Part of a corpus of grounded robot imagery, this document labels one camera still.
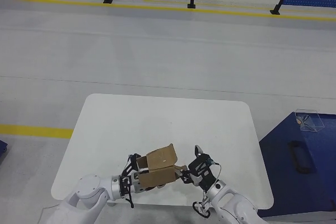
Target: clear plastic container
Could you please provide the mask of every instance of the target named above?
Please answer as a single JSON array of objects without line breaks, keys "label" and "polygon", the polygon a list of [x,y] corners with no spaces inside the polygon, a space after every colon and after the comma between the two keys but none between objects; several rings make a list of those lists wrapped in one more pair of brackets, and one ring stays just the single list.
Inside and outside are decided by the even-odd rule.
[{"label": "clear plastic container", "polygon": [[295,117],[304,132],[318,132],[325,127],[316,110],[297,109]]}]

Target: brown cardboard box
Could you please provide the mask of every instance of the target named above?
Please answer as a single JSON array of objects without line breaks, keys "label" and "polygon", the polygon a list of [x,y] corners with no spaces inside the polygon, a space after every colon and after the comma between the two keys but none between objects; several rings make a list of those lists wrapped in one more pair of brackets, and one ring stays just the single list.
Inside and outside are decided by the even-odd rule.
[{"label": "brown cardboard box", "polygon": [[138,167],[148,168],[147,173],[138,175],[141,186],[148,188],[174,182],[178,178],[175,174],[178,167],[174,166],[177,160],[173,144],[138,158]]}]

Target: concrete floor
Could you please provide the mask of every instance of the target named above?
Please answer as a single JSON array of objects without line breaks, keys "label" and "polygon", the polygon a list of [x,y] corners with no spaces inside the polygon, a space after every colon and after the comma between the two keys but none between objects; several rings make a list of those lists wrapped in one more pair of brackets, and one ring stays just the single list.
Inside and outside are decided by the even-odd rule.
[{"label": "concrete floor", "polygon": [[[92,93],[244,101],[261,139],[298,108],[336,114],[336,22],[0,3],[0,123],[74,128]],[[0,223],[37,223],[68,140],[0,139]],[[207,223],[127,204],[108,221]]]}]

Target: white table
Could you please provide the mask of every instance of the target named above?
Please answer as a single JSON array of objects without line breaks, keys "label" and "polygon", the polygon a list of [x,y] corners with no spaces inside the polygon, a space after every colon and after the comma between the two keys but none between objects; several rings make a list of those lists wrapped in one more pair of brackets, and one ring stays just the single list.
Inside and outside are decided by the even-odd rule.
[{"label": "white table", "polygon": [[[87,174],[120,174],[129,154],[174,144],[177,165],[194,159],[198,144],[222,165],[220,179],[247,195],[259,209],[273,195],[249,107],[244,102],[147,96],[90,95],[52,186],[63,199]],[[218,169],[212,169],[217,175]],[[137,204],[191,206],[202,190],[177,180],[162,189],[133,194]]]}]

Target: yellow floor line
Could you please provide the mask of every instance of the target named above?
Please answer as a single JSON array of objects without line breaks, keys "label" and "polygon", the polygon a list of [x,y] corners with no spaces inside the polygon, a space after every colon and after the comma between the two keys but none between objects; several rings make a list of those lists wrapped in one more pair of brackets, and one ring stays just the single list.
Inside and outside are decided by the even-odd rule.
[{"label": "yellow floor line", "polygon": [[[188,4],[187,2],[176,2],[176,1],[156,1],[156,0],[143,0],[143,2],[147,3],[166,3],[166,4]],[[254,6],[235,6],[229,4],[209,4],[209,3],[196,3],[197,6],[213,6],[213,7],[225,7],[225,8],[246,8],[250,10],[266,10],[270,11],[273,7],[254,7]],[[312,11],[312,10],[285,10],[280,9],[281,12],[302,12],[302,13],[318,13],[318,14],[331,14],[336,15],[336,12],[331,11]]]},{"label": "yellow floor line", "polygon": [[315,21],[329,21],[336,22],[334,17],[313,17],[313,16],[295,16],[295,15],[271,15],[267,13],[254,13],[254,12],[236,12],[225,10],[205,10],[205,9],[190,9],[190,8],[177,8],[177,7],[161,7],[161,6],[142,6],[142,5],[128,5],[128,4],[103,4],[95,2],[74,2],[74,1],[61,1],[61,0],[22,0],[25,2],[40,2],[40,3],[54,3],[54,4],[71,4],[77,6],[100,6],[112,8],[135,8],[142,10],[165,10],[165,11],[181,11],[181,12],[200,12],[221,15],[236,15],[236,16],[250,16],[250,17],[269,17],[269,18],[285,18],[292,20],[315,20]]},{"label": "yellow floor line", "polygon": [[0,134],[37,136],[49,138],[71,138],[73,129],[35,127],[25,125],[0,124]]}]

